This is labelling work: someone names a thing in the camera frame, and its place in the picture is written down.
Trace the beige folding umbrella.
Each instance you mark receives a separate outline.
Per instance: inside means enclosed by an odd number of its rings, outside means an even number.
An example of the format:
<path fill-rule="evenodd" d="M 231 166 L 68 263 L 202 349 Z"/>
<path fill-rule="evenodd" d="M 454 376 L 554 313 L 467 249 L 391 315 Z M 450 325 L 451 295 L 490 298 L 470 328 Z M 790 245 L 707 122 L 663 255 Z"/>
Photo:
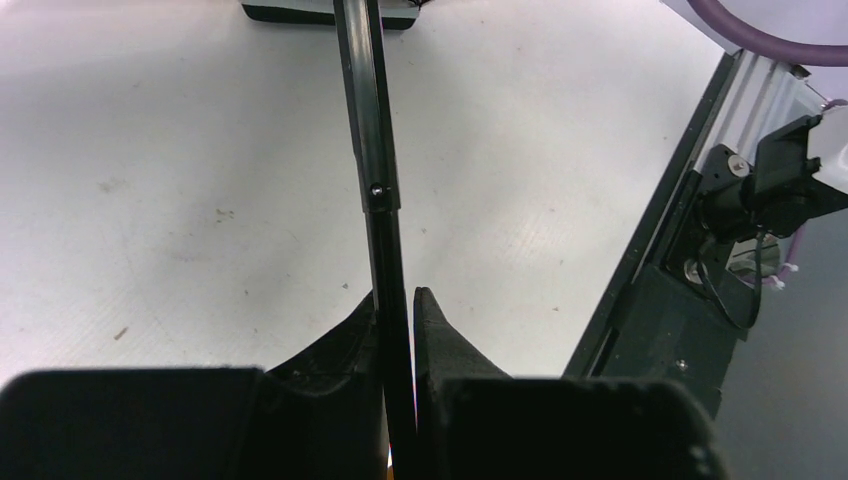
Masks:
<path fill-rule="evenodd" d="M 398 218 L 401 200 L 382 19 L 375 1 L 336 1 L 333 7 L 366 221 L 394 475 L 417 479 L 416 410 Z"/>

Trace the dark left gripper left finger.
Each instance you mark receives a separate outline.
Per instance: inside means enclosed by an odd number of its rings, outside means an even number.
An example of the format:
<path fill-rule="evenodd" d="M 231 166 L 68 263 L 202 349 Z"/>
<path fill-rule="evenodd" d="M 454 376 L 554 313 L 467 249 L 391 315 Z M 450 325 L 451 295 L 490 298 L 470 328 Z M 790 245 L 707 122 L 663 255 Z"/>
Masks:
<path fill-rule="evenodd" d="M 5 479 L 382 479 L 371 297 L 270 370 L 42 370 L 1 391 Z"/>

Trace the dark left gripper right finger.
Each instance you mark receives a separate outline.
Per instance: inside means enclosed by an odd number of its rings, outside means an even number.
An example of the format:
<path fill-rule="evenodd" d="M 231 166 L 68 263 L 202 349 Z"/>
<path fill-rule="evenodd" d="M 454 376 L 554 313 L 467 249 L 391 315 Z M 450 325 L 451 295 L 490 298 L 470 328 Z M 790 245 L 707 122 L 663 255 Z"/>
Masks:
<path fill-rule="evenodd" d="M 725 479 L 705 411 L 681 386 L 514 378 L 414 293 L 423 479 Z"/>

